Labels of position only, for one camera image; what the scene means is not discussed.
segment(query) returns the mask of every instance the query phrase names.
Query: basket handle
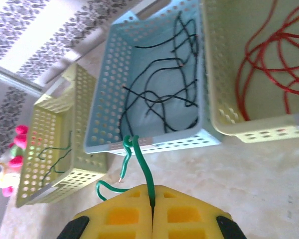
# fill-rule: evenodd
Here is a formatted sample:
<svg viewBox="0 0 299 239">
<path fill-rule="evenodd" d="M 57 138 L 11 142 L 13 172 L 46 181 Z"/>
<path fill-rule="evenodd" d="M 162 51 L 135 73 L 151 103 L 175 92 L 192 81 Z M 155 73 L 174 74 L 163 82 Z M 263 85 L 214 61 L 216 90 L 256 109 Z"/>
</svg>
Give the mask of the basket handle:
<svg viewBox="0 0 299 239">
<path fill-rule="evenodd" d="M 136 5 L 133 12 L 140 20 L 145 20 L 171 3 L 171 0 L 147 0 Z"/>
</svg>

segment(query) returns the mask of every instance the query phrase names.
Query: plastic basket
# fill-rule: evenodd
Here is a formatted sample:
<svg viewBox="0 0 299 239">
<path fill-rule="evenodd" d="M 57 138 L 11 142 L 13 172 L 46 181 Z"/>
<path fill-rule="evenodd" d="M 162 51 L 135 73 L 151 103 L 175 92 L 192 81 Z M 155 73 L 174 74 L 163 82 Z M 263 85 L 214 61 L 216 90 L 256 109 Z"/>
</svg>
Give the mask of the plastic basket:
<svg viewBox="0 0 299 239">
<path fill-rule="evenodd" d="M 202 8 L 212 123 L 219 132 L 235 135 L 246 143 L 299 137 L 299 96 L 289 94 L 294 114 L 284 115 L 283 91 L 265 74 L 257 72 L 253 79 L 256 83 L 248 91 L 246 106 L 251 121 L 243 119 L 236 102 L 235 81 L 244 46 L 264 23 L 271 4 L 271 0 L 204 0 Z M 299 0 L 278 1 L 262 37 L 277 30 L 298 5 Z M 299 24 L 290 29 L 299 31 Z M 299 60 L 297 53 L 289 56 L 295 63 Z M 277 66 L 275 60 L 266 57 L 268 66 Z"/>
<path fill-rule="evenodd" d="M 198 116 L 198 123 L 195 127 L 177 132 L 164 133 L 162 122 L 154 114 L 146 114 L 145 103 L 136 103 L 133 111 L 129 114 L 134 134 L 141 137 L 140 145 L 143 153 L 168 151 L 192 147 L 202 147 L 220 143 L 221 134 L 211 125 L 209 120 L 209 107 L 205 87 L 204 55 L 203 55 L 203 34 L 202 22 L 199 8 L 200 1 L 178 1 L 172 0 L 169 5 L 154 13 L 145 20 L 139 20 L 132 12 L 127 12 L 116 20 L 111 26 L 107 40 L 106 50 L 103 58 L 100 80 L 97 83 L 93 105 L 91 107 L 88 129 L 85 137 L 85 151 L 87 153 L 108 151 L 116 154 L 124 154 L 120 136 L 120 117 L 127 91 L 122 85 L 129 85 L 137 75 L 145 69 L 150 62 L 173 57 L 169 48 L 172 42 L 167 45 L 151 49 L 138 49 L 134 46 L 149 46 L 165 41 L 173 36 L 173 24 L 175 17 L 181 11 L 184 22 L 195 19 L 196 32 L 199 38 L 199 56 L 197 66 L 198 97 L 199 105 L 196 112 L 185 112 L 180 108 L 180 103 L 171 103 L 169 110 L 173 111 L 173 119 L 176 128 L 189 124 L 190 119 Z M 147 71 L 144 78 L 151 72 L 161 67 L 168 67 L 169 63 L 160 62 L 153 64 L 152 71 Z M 193 70 L 185 71 L 187 75 L 193 75 Z M 178 89 L 175 78 L 180 78 L 179 73 L 166 71 L 156 77 L 153 85 L 158 95 L 173 94 Z M 140 83 L 139 92 L 144 87 Z M 122 135 L 129 135 L 127 124 L 122 120 Z"/>
<path fill-rule="evenodd" d="M 85 154 L 83 137 L 96 79 L 77 64 L 71 65 L 48 92 L 33 107 L 28 145 L 25 151 L 16 206 L 57 202 L 102 177 L 106 171 L 106 155 Z M 44 175 L 66 150 L 46 150 L 46 147 L 66 147 L 71 134 L 71 152 Z"/>
</svg>

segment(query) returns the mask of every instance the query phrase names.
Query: blue plastic basket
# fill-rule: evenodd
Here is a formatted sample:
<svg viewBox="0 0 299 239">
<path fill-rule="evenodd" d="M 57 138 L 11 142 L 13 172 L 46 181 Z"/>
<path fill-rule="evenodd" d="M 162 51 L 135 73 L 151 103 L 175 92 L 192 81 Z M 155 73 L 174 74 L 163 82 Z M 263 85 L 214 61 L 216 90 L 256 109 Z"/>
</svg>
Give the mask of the blue plastic basket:
<svg viewBox="0 0 299 239">
<path fill-rule="evenodd" d="M 145 20 L 139 20 L 129 11 L 112 24 L 85 134 L 84 148 L 87 153 L 107 151 L 125 154 L 122 140 L 119 137 L 120 117 L 124 110 L 123 105 L 127 95 L 127 90 L 123 89 L 122 85 L 129 87 L 135 77 L 153 60 L 173 57 L 170 52 L 172 42 L 150 49 L 139 49 L 134 46 L 154 45 L 171 38 L 174 20 L 180 11 L 184 22 L 192 18 L 196 22 L 200 49 L 196 75 L 198 80 L 198 108 L 187 110 L 184 109 L 182 102 L 171 100 L 166 104 L 166 111 L 169 111 L 170 122 L 175 128 L 185 128 L 184 125 L 189 125 L 196 117 L 198 117 L 198 123 L 190 129 L 164 133 L 161 119 L 155 114 L 147 114 L 148 108 L 145 107 L 145 103 L 139 101 L 128 113 L 131 126 L 134 134 L 140 136 L 140 146 L 143 153 L 220 143 L 222 135 L 212 127 L 209 119 L 200 4 L 198 0 L 172 0 L 169 5 Z M 185 33 L 183 37 L 179 36 L 178 43 L 181 43 L 185 38 Z M 184 52 L 181 48 L 179 50 L 179 56 L 186 54 L 185 47 L 183 48 Z M 144 79 L 148 78 L 154 70 L 171 67 L 171 65 L 168 62 L 159 62 L 159 64 L 153 64 L 151 67 L 152 70 L 143 75 Z M 194 77 L 194 72 L 191 69 L 188 67 L 184 70 L 185 75 L 189 78 Z M 181 87 L 178 83 L 180 81 L 175 82 L 176 78 L 179 78 L 177 71 L 167 70 L 157 73 L 151 84 L 151 90 L 158 95 L 174 94 Z M 144 81 L 140 81 L 135 89 L 137 87 L 141 92 L 144 88 Z M 122 135 L 130 134 L 124 118 L 122 119 L 121 130 Z"/>
</svg>

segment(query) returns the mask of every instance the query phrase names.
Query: patterned curtain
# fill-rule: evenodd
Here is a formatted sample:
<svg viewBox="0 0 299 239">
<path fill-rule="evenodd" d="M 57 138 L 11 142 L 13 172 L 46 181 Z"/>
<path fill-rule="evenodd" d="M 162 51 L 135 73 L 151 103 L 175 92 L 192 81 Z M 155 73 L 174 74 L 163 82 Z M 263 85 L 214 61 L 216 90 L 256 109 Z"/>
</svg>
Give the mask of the patterned curtain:
<svg viewBox="0 0 299 239">
<path fill-rule="evenodd" d="M 0 67 L 44 85 L 139 0 L 0 0 Z"/>
</svg>

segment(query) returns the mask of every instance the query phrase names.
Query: wall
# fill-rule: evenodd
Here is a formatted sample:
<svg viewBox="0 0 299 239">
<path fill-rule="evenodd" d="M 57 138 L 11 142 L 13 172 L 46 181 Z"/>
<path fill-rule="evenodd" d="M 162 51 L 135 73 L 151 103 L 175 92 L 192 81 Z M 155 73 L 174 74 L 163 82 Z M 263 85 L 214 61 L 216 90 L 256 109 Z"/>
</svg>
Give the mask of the wall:
<svg viewBox="0 0 299 239">
<path fill-rule="evenodd" d="M 18 124 L 29 124 L 35 100 L 33 96 L 0 82 L 0 155 L 12 142 L 14 128 Z M 8 200 L 0 189 L 0 225 Z"/>
</svg>

